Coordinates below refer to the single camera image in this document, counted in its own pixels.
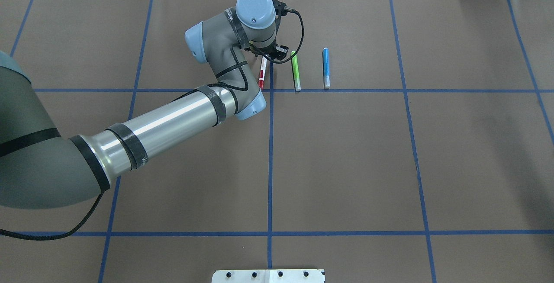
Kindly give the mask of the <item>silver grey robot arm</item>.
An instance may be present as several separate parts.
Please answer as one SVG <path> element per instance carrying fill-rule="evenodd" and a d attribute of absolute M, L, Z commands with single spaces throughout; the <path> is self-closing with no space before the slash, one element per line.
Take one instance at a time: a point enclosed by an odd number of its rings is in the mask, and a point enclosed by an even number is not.
<path fill-rule="evenodd" d="M 22 68 L 2 52 L 1 205 L 49 209 L 89 200 L 178 143 L 231 116 L 243 121 L 263 111 L 258 76 L 243 51 L 271 62 L 289 60 L 288 48 L 277 44 L 280 19 L 287 13 L 299 15 L 278 0 L 237 0 L 190 27 L 186 45 L 199 63 L 209 64 L 216 83 L 92 136 L 61 137 Z"/>

